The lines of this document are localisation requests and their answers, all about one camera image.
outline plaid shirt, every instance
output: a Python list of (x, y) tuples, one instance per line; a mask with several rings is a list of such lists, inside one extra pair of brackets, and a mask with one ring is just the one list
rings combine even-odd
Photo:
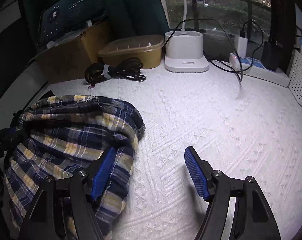
[[(71, 177), (87, 168), (112, 145), (117, 150), (110, 182), (95, 216), (104, 236), (125, 207), (133, 158), (145, 125), (128, 102), (94, 96), (62, 96), (42, 99), (19, 118), (17, 129), (30, 130), (20, 143), (5, 172), (11, 216), (20, 229), (40, 182), (48, 175)], [(74, 223), (68, 221), (74, 235)]]

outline blue gripper pad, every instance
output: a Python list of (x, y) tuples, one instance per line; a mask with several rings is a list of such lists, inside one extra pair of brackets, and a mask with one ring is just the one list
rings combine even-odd
[(115, 156), (116, 156), (116, 151), (112, 147), (107, 153), (107, 156), (104, 159), (103, 163), (101, 164), (100, 169), (98, 170), (98, 172), (95, 174), (93, 178), (90, 195), (94, 200), (100, 197), (103, 193), (104, 187), (107, 183), (107, 180), (110, 177), (113, 168)]
[(196, 191), (198, 192), (198, 195), (200, 197), (203, 197), (204, 200), (206, 200), (210, 196), (207, 187), (207, 180), (203, 175), (198, 163), (196, 162), (189, 148), (184, 151), (184, 161), (187, 165), (188, 171), (191, 175), (193, 184), (196, 188)]

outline white basket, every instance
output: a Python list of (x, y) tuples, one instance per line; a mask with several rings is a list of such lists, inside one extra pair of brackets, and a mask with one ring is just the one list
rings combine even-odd
[(297, 102), (302, 106), (302, 54), (297, 51), (294, 54), (289, 78), (289, 89)]

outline translucent container lid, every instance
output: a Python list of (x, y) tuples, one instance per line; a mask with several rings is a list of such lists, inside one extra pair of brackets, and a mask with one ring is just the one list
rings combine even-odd
[(99, 51), (99, 57), (110, 57), (129, 53), (139, 53), (162, 48), (164, 38), (161, 35), (145, 35), (110, 42)]

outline white clip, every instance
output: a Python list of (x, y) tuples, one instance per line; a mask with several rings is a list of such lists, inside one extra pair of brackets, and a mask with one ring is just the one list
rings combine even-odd
[(106, 79), (111, 79), (111, 76), (108, 74), (110, 65), (105, 64), (103, 68), (103, 75)]

